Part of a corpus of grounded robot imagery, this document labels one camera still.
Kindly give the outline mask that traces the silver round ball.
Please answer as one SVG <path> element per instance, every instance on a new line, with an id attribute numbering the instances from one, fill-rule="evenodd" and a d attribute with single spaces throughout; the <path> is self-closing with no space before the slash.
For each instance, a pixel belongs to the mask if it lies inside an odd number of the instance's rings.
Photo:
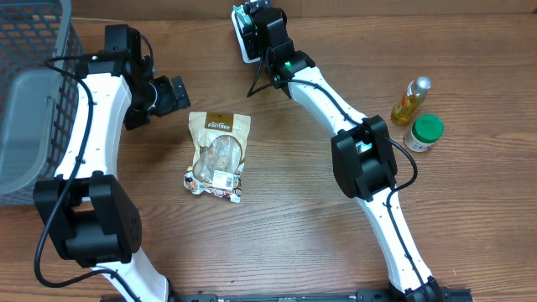
<path id="1" fill-rule="evenodd" d="M 418 107 L 424 102 L 430 88 L 431 80 L 427 76 L 420 76 L 411 81 L 401 101 L 396 103 L 391 111 L 392 122 L 399 126 L 408 125 Z"/>

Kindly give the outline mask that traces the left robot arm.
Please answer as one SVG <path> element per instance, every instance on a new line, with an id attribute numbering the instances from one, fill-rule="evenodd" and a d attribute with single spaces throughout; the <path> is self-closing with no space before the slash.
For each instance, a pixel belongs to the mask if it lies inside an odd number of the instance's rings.
<path id="1" fill-rule="evenodd" d="M 183 81 L 154 76 L 154 57 L 144 55 L 145 36 L 126 24 L 105 28 L 105 46 L 77 55 L 70 78 L 79 91 L 65 155 L 51 180 L 34 186 L 44 223 L 42 241 L 52 241 L 64 260 L 101 275 L 123 301 L 176 301 L 172 283 L 142 248 L 138 208 L 117 178 L 123 130 L 147 125 L 189 106 Z"/>

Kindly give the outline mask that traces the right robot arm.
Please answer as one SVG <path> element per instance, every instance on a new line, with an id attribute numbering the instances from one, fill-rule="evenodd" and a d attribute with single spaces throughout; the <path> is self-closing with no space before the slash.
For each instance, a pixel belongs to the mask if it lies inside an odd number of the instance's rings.
<path id="1" fill-rule="evenodd" d="M 303 106 L 331 135 L 331 162 L 343 194 L 367 216 L 387 264 L 392 301 L 442 301 L 444 293 L 414 243 L 399 203 L 395 150 L 380 116 L 367 117 L 331 88 L 316 63 L 297 50 L 287 16 L 269 1 L 232 9 L 242 58 L 266 71 L 269 85 Z"/>

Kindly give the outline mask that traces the teal white snack packet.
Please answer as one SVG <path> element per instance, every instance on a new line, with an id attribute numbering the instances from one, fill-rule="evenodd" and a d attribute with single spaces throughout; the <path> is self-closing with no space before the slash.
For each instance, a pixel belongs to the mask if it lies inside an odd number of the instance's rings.
<path id="1" fill-rule="evenodd" d="M 241 4 L 239 6 L 233 6 L 233 12 L 235 13 L 235 19 L 237 26 L 243 28 L 252 24 L 252 18 L 249 15 L 249 5 Z"/>

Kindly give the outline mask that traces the green lid white jar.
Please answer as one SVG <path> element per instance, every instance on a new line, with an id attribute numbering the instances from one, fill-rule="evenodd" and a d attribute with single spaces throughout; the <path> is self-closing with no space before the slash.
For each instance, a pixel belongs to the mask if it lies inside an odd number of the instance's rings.
<path id="1" fill-rule="evenodd" d="M 404 135 L 405 145 L 414 152 L 425 152 L 444 134 L 442 120 L 433 114 L 418 117 Z"/>

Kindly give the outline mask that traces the brown snack packet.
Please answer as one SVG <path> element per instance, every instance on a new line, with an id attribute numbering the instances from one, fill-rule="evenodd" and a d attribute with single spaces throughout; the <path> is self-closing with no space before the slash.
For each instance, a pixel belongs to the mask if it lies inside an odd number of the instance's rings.
<path id="1" fill-rule="evenodd" d="M 251 117 L 220 112 L 191 112 L 188 128 L 195 152 L 184 175 L 194 195 L 214 195 L 233 203 L 242 199 L 242 172 Z"/>

